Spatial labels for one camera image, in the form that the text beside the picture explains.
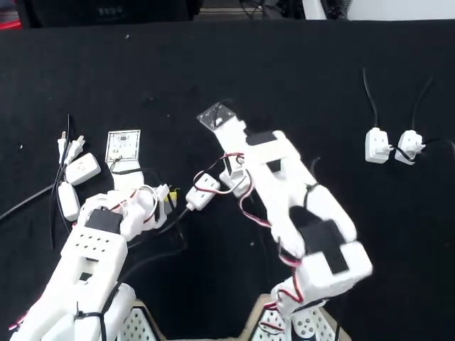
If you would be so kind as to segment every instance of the black wire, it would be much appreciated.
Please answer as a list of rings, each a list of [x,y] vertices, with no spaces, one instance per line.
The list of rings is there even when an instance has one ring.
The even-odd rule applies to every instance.
[[[172,222],[169,223],[169,225],[163,227],[163,228],[159,228],[159,229],[156,229],[156,230],[152,230],[149,232],[149,234],[151,235],[150,237],[155,237],[155,236],[159,236],[160,234],[163,234],[167,231],[169,231],[170,229],[172,229],[174,226],[176,226],[176,224],[178,224],[180,222],[180,220],[182,220],[183,217],[185,217],[185,215],[190,212],[190,210],[188,208],[184,209],[182,211],[181,214],[178,215],[178,217],[176,219],[174,219]],[[147,239],[142,239],[142,240],[139,240],[138,242],[136,243],[133,243],[131,245],[128,246],[128,249],[132,249],[134,247],[137,247],[138,245],[144,243]]]
[[[424,99],[424,96],[428,93],[428,89],[432,83],[433,83],[433,76],[430,76],[429,79],[427,80],[427,83],[425,84],[422,91],[420,92],[419,96],[416,98],[416,100],[414,101],[414,104],[412,105],[412,116],[411,116],[411,129],[412,130],[415,130],[415,115],[419,111],[420,103]]]
[[[11,215],[12,213],[14,213],[15,211],[17,211],[19,208],[27,205],[30,201],[32,200],[35,200],[37,197],[40,197],[42,196],[43,194],[49,192],[51,189],[53,188],[53,184],[52,185],[49,185],[47,187],[44,187],[42,190],[40,190],[39,192],[31,195],[30,197],[26,198],[24,201],[20,202],[19,204],[17,204],[16,206],[10,208],[9,210],[7,210],[5,213],[2,213],[0,215],[0,221],[2,220],[5,220],[9,215]]]
[[[187,243],[186,243],[186,240],[185,238],[183,237],[183,234],[182,234],[182,231],[181,229],[179,228],[178,229],[179,232],[180,232],[180,237],[181,237],[181,240],[183,242],[183,245],[181,248],[177,249],[177,250],[173,250],[173,251],[169,251],[169,252],[164,252],[162,254],[157,254],[156,256],[152,256],[152,257],[148,257],[148,258],[145,258],[145,259],[142,259],[139,263],[136,263],[133,267],[130,268],[130,270],[128,270],[127,272],[125,272],[121,277],[120,279],[118,280],[118,282],[125,282],[128,280],[129,277],[131,277],[131,275],[136,272],[137,270],[139,270],[141,267],[143,267],[145,264],[147,263],[150,263],[150,262],[153,262],[153,261],[157,261],[159,259],[162,259],[162,258],[165,258],[165,257],[169,257],[169,256],[175,256],[177,254],[179,254],[180,252],[182,252],[183,250],[186,249],[186,247],[188,246]]]
[[[341,325],[339,323],[336,323],[335,341],[340,340],[340,329],[341,329]]]
[[[403,158],[405,158],[406,160],[408,160],[409,162],[414,162],[415,161],[415,158],[411,158],[409,155],[407,155],[405,153],[405,151],[403,151],[400,147],[394,147],[394,149],[396,151],[398,151],[401,155],[403,155]]]
[[[111,171],[112,174],[115,175],[126,175],[126,174],[131,174],[131,173],[136,173],[136,172],[142,172],[142,173],[149,173],[152,174],[155,177],[155,180],[158,181],[158,184],[162,184],[163,182],[161,181],[158,173],[151,168],[135,168],[135,169],[128,169],[128,170],[114,170],[115,164],[120,161],[121,158],[117,158],[114,160],[112,165],[109,167],[109,170]]]
[[[49,235],[50,235],[50,247],[51,249],[55,246],[54,240],[54,225],[55,225],[55,192],[59,185],[59,182],[63,175],[65,174],[65,158],[69,148],[70,142],[70,128],[71,128],[71,116],[68,115],[68,127],[66,131],[66,139],[65,139],[65,148],[63,150],[62,159],[60,160],[60,165],[57,170],[57,175],[55,176],[54,184],[52,187],[52,191],[50,192],[50,204],[49,204]]]
[[[362,74],[363,74],[363,86],[367,93],[368,100],[370,101],[370,105],[371,105],[371,109],[373,110],[373,114],[375,115],[374,127],[379,127],[378,109],[376,108],[375,101],[373,101],[373,98],[371,97],[370,87],[368,86],[368,81],[367,81],[367,70],[365,68],[362,69]]]

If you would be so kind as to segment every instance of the connector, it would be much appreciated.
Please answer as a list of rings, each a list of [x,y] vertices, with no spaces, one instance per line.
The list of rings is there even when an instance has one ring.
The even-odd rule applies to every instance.
[[[220,183],[212,178],[207,173],[204,173],[198,181],[196,181],[196,185],[199,188],[204,188],[207,190],[219,190]],[[198,211],[202,210],[215,196],[215,193],[206,192],[202,190],[197,190],[196,187],[192,187],[188,194],[185,196],[186,199],[186,207],[193,211],[197,209]]]
[[[71,143],[71,147],[68,149],[68,154],[66,155],[65,165],[69,165],[79,154],[82,153],[82,147],[84,144],[85,140],[82,135]]]
[[[395,152],[395,159],[407,165],[413,165],[416,155],[425,148],[422,143],[422,135],[415,130],[406,130],[398,141],[398,148],[399,150],[397,149]]]
[[[59,154],[58,163],[62,163],[63,153],[65,152],[65,146],[66,146],[66,131],[62,132],[62,137],[60,137],[57,140],[57,144],[58,144],[58,154]],[[67,152],[70,149],[70,147],[71,147],[71,142],[68,142]]]
[[[388,160],[393,147],[389,145],[387,133],[375,127],[365,137],[365,160],[373,163],[384,163]]]
[[[76,186],[101,172],[97,159],[91,153],[81,156],[65,169],[66,181]]]
[[[63,182],[58,186],[58,199],[62,205],[63,215],[70,222],[74,222],[79,216],[80,204],[74,187]]]

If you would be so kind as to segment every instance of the table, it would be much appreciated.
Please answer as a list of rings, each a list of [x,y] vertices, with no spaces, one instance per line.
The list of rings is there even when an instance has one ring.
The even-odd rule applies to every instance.
[[[442,340],[454,295],[454,154],[429,146],[415,166],[364,161],[373,115],[396,144],[429,75],[417,115],[424,138],[455,138],[455,22],[200,22],[0,33],[0,211],[52,183],[72,114],[100,163],[107,132],[141,129],[141,165],[185,193],[222,151],[196,115],[220,99],[253,131],[281,129],[353,218],[374,274],[350,293],[343,327],[354,340]],[[112,187],[102,175],[80,200]],[[261,293],[289,275],[268,231],[219,197],[183,221],[184,253],[129,282],[167,338],[239,335]],[[50,250],[48,198],[0,224],[2,330],[46,285],[65,241]],[[264,256],[261,240],[267,250]],[[175,249],[176,231],[132,250],[128,266]],[[328,311],[336,318],[336,301]]]

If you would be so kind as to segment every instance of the white adapter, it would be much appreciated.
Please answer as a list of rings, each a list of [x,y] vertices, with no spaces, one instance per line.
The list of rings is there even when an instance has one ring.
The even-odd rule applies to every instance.
[[[365,160],[384,163],[388,160],[393,147],[389,145],[387,133],[377,127],[372,128],[365,137]]]
[[[67,182],[62,182],[58,186],[58,199],[62,205],[63,215],[70,222],[74,222],[79,216],[79,199],[77,198],[74,187]]]
[[[199,180],[196,181],[196,185],[199,188],[204,188],[206,190],[220,189],[220,183],[207,173],[204,173]],[[185,196],[187,202],[186,207],[190,211],[193,211],[194,209],[200,211],[213,199],[215,194],[216,193],[197,190],[196,187],[193,186]]]
[[[402,152],[397,150],[395,152],[395,159],[407,165],[413,165],[415,156],[425,148],[425,145],[422,143],[422,135],[418,134],[415,130],[406,130],[398,141],[398,148]]]
[[[93,178],[101,172],[100,165],[92,153],[81,156],[70,163],[65,170],[66,180],[73,186]]]

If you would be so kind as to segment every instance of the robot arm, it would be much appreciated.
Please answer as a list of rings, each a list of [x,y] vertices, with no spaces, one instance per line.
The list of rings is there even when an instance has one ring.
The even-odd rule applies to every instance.
[[[220,179],[232,188],[241,172],[249,175],[234,194],[242,196],[252,184],[267,210],[272,236],[287,254],[281,258],[293,268],[293,276],[273,289],[274,302],[266,308],[286,317],[297,308],[346,292],[371,274],[372,264],[356,241],[353,221],[316,182],[283,132],[247,135],[245,123],[222,104],[198,119],[216,135],[226,154],[243,154],[241,165],[230,158]],[[302,219],[305,212],[316,221],[308,224]]]
[[[127,242],[166,221],[167,185],[111,191],[82,206],[61,259],[42,296],[11,338],[29,340],[113,340],[136,299],[117,283]]]

